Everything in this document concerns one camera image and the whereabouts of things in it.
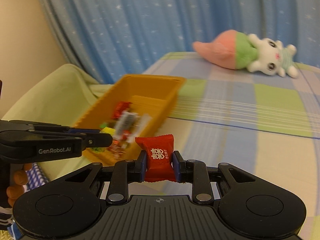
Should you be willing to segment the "person's left hand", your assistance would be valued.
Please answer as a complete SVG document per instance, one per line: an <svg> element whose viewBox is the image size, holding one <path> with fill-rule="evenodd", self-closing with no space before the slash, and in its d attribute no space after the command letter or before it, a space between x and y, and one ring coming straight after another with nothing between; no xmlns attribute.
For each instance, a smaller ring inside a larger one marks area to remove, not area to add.
<svg viewBox="0 0 320 240"><path fill-rule="evenodd" d="M32 164L24 164L23 168L14 173L14 184L7 188L8 204L13 207L16 200L24 194L24 185L28 183L26 171L32 168Z"/></svg>

